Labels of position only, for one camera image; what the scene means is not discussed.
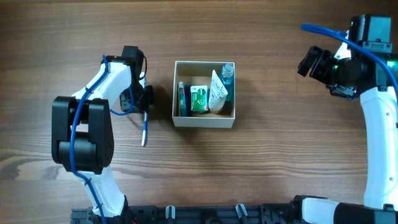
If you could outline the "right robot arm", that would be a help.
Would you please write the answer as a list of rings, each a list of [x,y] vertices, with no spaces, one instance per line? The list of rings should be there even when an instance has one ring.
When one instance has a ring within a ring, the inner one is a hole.
[[[391,24],[389,16],[363,14],[351,18],[346,32],[300,26],[341,42],[335,53],[310,47],[298,74],[323,83],[332,96],[360,100],[368,174],[362,205],[298,195],[288,222],[397,223],[397,55],[392,52]]]

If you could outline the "blue razor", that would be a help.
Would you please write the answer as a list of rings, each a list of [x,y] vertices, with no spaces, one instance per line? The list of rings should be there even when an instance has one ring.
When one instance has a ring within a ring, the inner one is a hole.
[[[185,102],[186,102],[186,109],[187,109],[187,117],[192,116],[192,97],[190,93],[190,85],[184,84],[184,91],[185,91]]]

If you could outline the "blue white toothbrush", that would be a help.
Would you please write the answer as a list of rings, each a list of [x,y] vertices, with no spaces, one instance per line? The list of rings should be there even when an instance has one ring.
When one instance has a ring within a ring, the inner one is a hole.
[[[145,147],[147,144],[147,120],[148,120],[148,112],[144,112],[142,141],[141,141],[142,147]]]

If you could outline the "white cream tube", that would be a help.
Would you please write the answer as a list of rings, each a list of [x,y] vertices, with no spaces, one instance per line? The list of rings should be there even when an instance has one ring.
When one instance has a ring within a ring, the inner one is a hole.
[[[208,106],[212,113],[218,114],[223,109],[228,91],[220,80],[217,72],[212,71]]]

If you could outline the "green soap box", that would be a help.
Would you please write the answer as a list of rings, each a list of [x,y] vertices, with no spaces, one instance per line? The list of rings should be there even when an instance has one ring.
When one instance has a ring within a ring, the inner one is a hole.
[[[192,85],[190,87],[191,94],[191,111],[193,113],[207,113],[208,107],[208,86]]]

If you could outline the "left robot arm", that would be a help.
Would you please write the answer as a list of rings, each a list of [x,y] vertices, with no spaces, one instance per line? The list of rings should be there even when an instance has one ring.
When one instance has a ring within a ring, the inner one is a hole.
[[[120,116],[139,113],[146,117],[154,104],[146,73],[144,53],[126,45],[120,56],[103,56],[99,72],[84,88],[54,99],[52,159],[78,178],[92,202],[89,208],[73,209],[71,223],[138,223],[111,168],[111,107],[119,101]]]

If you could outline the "blue mouthwash bottle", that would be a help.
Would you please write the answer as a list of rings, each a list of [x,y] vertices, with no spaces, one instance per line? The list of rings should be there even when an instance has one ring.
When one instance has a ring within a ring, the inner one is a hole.
[[[232,102],[234,91],[234,65],[232,63],[226,63],[223,65],[220,78],[228,92],[225,103],[230,104]]]

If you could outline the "red green toothpaste tube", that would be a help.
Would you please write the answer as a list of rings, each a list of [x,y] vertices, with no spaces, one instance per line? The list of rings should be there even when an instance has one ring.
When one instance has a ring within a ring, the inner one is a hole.
[[[178,105],[179,105],[179,116],[187,116],[187,104],[185,97],[185,84],[184,82],[178,83]]]

